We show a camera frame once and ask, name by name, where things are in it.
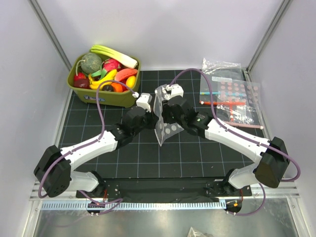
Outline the dotted zip top bag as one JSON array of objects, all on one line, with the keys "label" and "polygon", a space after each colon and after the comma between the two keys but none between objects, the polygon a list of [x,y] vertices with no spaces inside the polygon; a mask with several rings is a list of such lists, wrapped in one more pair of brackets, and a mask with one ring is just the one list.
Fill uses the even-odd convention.
[{"label": "dotted zip top bag", "polygon": [[162,102],[167,100],[165,98],[167,84],[161,85],[155,89],[155,101],[153,111],[158,117],[158,121],[155,126],[155,134],[160,146],[163,145],[164,141],[173,135],[182,132],[184,129],[177,123],[168,124],[164,123],[162,119]]}]

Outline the yellow banana bunch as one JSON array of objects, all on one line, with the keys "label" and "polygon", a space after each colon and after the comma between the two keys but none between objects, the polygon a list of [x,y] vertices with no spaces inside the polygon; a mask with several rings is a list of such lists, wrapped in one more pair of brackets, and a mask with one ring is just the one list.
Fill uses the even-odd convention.
[{"label": "yellow banana bunch", "polygon": [[114,80],[114,77],[117,74],[117,72],[118,72],[117,69],[114,69],[107,72],[106,74],[105,74],[105,70],[100,70],[95,73],[89,74],[88,79],[90,83],[89,85],[90,89],[96,90],[102,82],[107,81],[107,80],[110,80],[110,82],[106,82],[102,84],[100,87],[100,90],[102,90],[104,86],[110,85],[112,83],[111,81]]}]

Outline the pink dragon fruit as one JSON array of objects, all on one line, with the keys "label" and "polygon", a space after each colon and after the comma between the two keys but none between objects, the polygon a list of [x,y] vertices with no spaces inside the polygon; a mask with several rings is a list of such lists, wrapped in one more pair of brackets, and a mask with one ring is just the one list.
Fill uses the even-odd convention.
[{"label": "pink dragon fruit", "polygon": [[121,69],[122,69],[121,63],[119,61],[117,61],[116,59],[109,58],[109,59],[104,61],[103,70],[105,70],[106,72],[109,72],[112,70],[119,71]]}]

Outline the dark red apple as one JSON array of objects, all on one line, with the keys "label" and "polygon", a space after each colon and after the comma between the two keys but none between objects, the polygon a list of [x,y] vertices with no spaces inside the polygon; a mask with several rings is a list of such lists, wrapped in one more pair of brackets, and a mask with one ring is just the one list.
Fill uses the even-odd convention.
[{"label": "dark red apple", "polygon": [[89,79],[78,79],[74,81],[74,87],[82,89],[90,89]]}]

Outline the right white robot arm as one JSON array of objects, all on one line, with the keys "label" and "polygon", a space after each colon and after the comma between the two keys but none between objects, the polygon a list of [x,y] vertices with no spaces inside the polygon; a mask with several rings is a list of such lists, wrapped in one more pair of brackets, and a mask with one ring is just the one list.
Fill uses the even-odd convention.
[{"label": "right white robot arm", "polygon": [[251,165],[229,170],[220,184],[225,194],[233,196],[240,189],[257,183],[269,188],[279,186],[290,163],[280,138],[268,140],[241,131],[209,113],[195,111],[181,96],[163,100],[161,109],[164,123],[190,135],[219,142],[253,161]]}]

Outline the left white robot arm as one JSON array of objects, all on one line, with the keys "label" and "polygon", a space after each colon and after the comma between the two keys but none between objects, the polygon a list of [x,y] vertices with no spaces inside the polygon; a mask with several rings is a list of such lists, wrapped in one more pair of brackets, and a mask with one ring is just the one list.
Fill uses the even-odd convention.
[{"label": "left white robot arm", "polygon": [[66,148],[48,147],[34,169],[39,181],[38,196],[54,198],[65,191],[75,191],[77,197],[87,194],[99,198],[107,189],[104,179],[96,172],[76,169],[95,157],[116,151],[131,143],[143,129],[154,129],[158,117],[141,107],[132,107],[120,123],[101,134]]}]

